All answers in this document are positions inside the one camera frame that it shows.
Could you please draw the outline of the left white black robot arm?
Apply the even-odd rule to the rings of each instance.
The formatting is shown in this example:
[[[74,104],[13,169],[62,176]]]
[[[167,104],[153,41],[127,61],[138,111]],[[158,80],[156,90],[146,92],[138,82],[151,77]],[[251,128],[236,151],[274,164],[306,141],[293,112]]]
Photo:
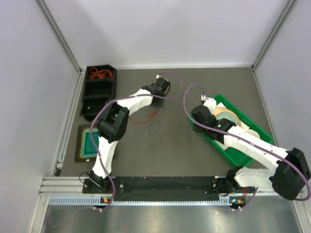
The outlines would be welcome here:
[[[99,192],[106,192],[110,188],[112,158],[117,143],[125,135],[131,114],[143,107],[161,107],[171,87],[170,82],[157,75],[155,83],[144,86],[136,93],[124,99],[109,101],[97,119],[99,144],[97,158],[89,179]]]

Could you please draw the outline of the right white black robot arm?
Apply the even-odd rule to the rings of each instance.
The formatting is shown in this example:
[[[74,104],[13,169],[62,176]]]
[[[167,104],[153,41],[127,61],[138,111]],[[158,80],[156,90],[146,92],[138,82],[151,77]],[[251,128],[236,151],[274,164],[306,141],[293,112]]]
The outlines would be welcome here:
[[[239,118],[218,118],[215,113],[217,103],[214,98],[201,96],[201,104],[189,113],[195,132],[208,139],[233,148],[261,163],[263,168],[237,166],[230,170],[224,183],[232,192],[243,187],[274,190],[287,200],[297,200],[303,188],[310,191],[311,172],[304,153],[274,146],[253,136],[243,129]]]

